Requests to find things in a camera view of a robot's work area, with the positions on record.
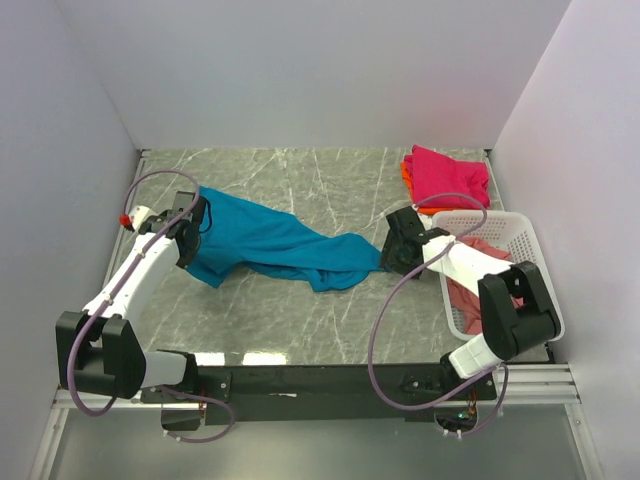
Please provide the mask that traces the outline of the blue t shirt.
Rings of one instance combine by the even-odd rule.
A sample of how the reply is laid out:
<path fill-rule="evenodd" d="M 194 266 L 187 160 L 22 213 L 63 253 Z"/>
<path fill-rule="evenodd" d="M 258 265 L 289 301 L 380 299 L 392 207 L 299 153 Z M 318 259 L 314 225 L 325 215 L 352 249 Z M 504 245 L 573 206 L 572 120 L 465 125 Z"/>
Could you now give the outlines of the blue t shirt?
<path fill-rule="evenodd" d="M 316 293 L 347 290 L 379 272 L 381 252 L 354 233 L 328 237 L 294 215 L 202 187 L 205 231 L 187 272 L 217 288 L 239 266 L 304 281 Z"/>

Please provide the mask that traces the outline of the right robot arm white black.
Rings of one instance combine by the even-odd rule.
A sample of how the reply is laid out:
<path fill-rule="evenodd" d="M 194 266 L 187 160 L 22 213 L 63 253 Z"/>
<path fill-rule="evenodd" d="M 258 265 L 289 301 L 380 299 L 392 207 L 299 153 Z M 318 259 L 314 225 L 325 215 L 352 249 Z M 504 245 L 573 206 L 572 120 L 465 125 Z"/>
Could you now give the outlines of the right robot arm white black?
<path fill-rule="evenodd" d="M 564 322 L 543 261 L 513 255 L 501 259 L 470 245 L 472 236 L 508 212 L 460 210 L 438 214 L 425 227 L 405 207 L 386 218 L 389 231 L 381 265 L 401 274 L 401 283 L 424 270 L 457 284 L 479 302 L 480 331 L 440 361 L 445 383 L 478 380 L 491 369 L 534 347 L 559 339 Z"/>

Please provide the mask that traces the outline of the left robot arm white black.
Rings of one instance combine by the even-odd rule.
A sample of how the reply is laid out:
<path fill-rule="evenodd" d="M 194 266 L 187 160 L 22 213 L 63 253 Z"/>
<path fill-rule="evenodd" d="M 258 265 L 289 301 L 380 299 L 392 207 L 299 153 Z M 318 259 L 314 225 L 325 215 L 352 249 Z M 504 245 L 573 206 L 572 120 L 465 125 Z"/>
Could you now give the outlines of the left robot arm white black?
<path fill-rule="evenodd" d="M 170 270 L 194 260 L 212 225 L 210 203 L 196 192 L 180 191 L 162 213 L 135 206 L 120 223 L 136 235 L 129 255 L 93 300 L 79 312 L 63 312 L 56 322 L 60 385 L 76 394 L 121 399 L 160 386 L 191 391 L 198 383 L 194 355 L 146 351 L 135 326 Z"/>

